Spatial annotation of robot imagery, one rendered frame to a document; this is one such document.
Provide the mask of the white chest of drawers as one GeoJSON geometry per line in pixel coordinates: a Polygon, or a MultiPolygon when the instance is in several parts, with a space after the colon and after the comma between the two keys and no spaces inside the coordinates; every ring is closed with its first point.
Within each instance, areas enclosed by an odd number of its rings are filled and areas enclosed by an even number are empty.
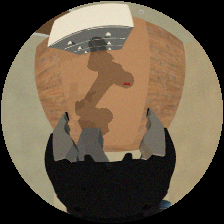
{"type": "MultiPolygon", "coordinates": [[[[126,42],[129,34],[134,28],[131,13],[127,4],[98,4],[72,11],[57,20],[55,20],[49,41],[48,47],[61,49],[57,47],[51,47],[57,41],[80,31],[83,31],[91,42],[95,45],[95,39],[92,39],[86,32],[87,29],[105,26],[122,26],[130,27],[129,32],[121,46],[121,49],[126,42]]],[[[87,41],[90,41],[87,40],[87,41]]],[[[94,47],[99,50],[95,45],[94,47]]],[[[120,49],[120,50],[121,50],[120,49]]],[[[65,50],[61,49],[61,50],[65,50]]],[[[68,50],[65,50],[68,51],[68,50]]],[[[71,51],[68,51],[71,52],[71,51]]],[[[75,52],[75,51],[74,51],[75,52]]],[[[71,52],[71,53],[74,53],[71,52]]],[[[77,54],[77,53],[74,53],[77,54]]],[[[80,55],[80,54],[77,54],[80,55]]]]}

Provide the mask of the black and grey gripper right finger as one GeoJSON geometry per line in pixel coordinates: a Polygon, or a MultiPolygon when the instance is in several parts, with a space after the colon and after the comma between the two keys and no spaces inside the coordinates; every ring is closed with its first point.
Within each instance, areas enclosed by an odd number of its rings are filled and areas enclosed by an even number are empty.
{"type": "Polygon", "coordinates": [[[146,117],[148,118],[146,124],[148,131],[145,132],[139,146],[140,159],[151,161],[160,167],[165,178],[165,191],[169,189],[175,169],[175,147],[167,128],[163,126],[151,108],[148,108],[146,117]]]}

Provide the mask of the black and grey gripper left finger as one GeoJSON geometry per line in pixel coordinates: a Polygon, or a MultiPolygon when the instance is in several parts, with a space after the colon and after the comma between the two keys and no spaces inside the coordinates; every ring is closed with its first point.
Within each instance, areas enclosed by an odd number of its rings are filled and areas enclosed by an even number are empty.
{"type": "Polygon", "coordinates": [[[69,134],[68,122],[69,116],[65,112],[50,134],[45,151],[46,172],[57,195],[59,195],[57,178],[61,169],[69,163],[80,161],[77,156],[78,148],[69,134]]]}

